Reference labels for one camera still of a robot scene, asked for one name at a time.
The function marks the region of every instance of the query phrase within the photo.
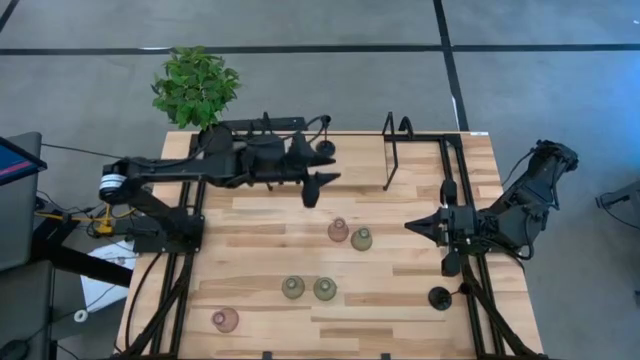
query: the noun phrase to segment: concrete floor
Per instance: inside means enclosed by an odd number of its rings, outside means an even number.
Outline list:
[[[0,0],[0,13],[9,0]],[[456,44],[640,42],[633,0],[445,0]],[[20,0],[0,48],[158,47],[344,43],[437,44],[431,1]],[[229,55],[244,87],[227,119],[331,114],[334,129],[379,129],[387,111],[416,129],[455,130],[440,53]],[[0,135],[40,131],[53,144],[157,156],[172,126],[148,84],[165,55],[1,56]],[[640,239],[593,198],[640,174],[640,53],[458,53],[471,130],[489,131],[501,176],[546,138],[580,155],[559,185],[561,211],[526,264],[547,354],[636,359],[640,353]],[[96,202],[108,160],[43,149],[40,189],[63,206]],[[631,219],[620,206],[614,212]],[[74,234],[88,251],[101,244]],[[79,280],[57,277],[56,311],[82,304]],[[81,358],[107,356],[122,303],[86,326],[62,322],[61,343]],[[67,337],[81,332],[81,335]],[[60,359],[69,359],[60,353]]]

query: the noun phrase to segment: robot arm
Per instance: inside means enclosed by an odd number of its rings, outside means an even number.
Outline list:
[[[188,214],[184,207],[168,206],[142,186],[157,182],[198,181],[215,187],[237,188],[243,184],[302,182],[304,205],[315,207],[320,187],[340,174],[316,172],[312,175],[308,169],[333,164],[335,159],[314,151],[299,132],[289,137],[291,145],[285,150],[285,138],[275,134],[240,137],[234,136],[227,127],[218,126],[202,149],[206,155],[202,159],[193,155],[182,160],[125,158],[104,166],[100,199],[111,205],[128,204],[160,224],[160,231],[152,232],[147,238],[190,243],[192,245],[188,248],[195,249],[202,238],[204,218]],[[144,240],[136,242],[144,252],[145,246],[141,244]]]
[[[441,188],[444,206],[431,216],[405,224],[451,251],[442,263],[444,276],[460,272],[460,254],[479,255],[489,250],[505,251],[528,260],[533,241],[546,227],[549,208],[559,209],[556,184],[563,174],[578,166],[578,155],[551,141],[538,141],[531,149],[529,167],[489,208],[475,211],[456,204],[456,186],[445,180]],[[517,254],[523,246],[529,255]]]

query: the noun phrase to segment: monitor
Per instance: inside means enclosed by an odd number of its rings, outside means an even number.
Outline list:
[[[0,186],[46,168],[47,163],[0,137]]]

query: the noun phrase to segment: potted plant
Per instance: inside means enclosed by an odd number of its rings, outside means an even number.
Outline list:
[[[163,66],[166,78],[154,74],[155,83],[151,85],[158,95],[153,106],[166,112],[169,121],[180,129],[189,124],[199,126],[200,144],[209,144],[222,110],[237,98],[238,73],[225,68],[221,57],[204,54],[202,46],[176,47]]]

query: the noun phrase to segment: wooden table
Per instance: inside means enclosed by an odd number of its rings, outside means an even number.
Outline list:
[[[163,157],[186,156],[190,136],[168,133]],[[295,185],[273,192],[263,185],[207,188],[206,233],[195,258],[180,358],[259,358],[263,351],[272,351],[275,358],[379,358],[381,353],[392,358],[475,358],[463,295],[454,295],[447,311],[437,311],[427,301],[434,286],[455,291],[461,276],[442,277],[444,250],[403,227],[439,206],[443,168],[438,144],[398,143],[400,166],[385,192],[382,186],[393,161],[391,145],[384,144],[379,133],[333,132],[330,138],[337,146],[337,163],[320,171],[339,170],[343,175],[322,188],[315,209],[302,206]],[[469,133],[462,139],[476,206],[486,207],[502,193],[491,141]],[[450,149],[460,184],[454,154]],[[179,184],[154,188],[156,196],[172,205],[179,192]],[[329,240],[327,226],[337,216],[344,217],[352,231],[368,226],[372,248],[360,252],[348,240]],[[140,292],[132,337],[158,306],[166,257]],[[137,260],[118,335],[121,348],[133,292],[152,258]],[[504,255],[492,254],[487,260],[499,310],[525,344],[542,351],[522,270]],[[287,299],[281,285],[288,275],[301,276],[307,289],[318,277],[329,276],[338,294],[323,302],[307,290],[299,299]],[[211,315],[225,306],[240,315],[238,327],[229,334],[211,323]],[[481,318],[491,351],[482,310]],[[163,351],[169,348],[173,319],[170,313]]]

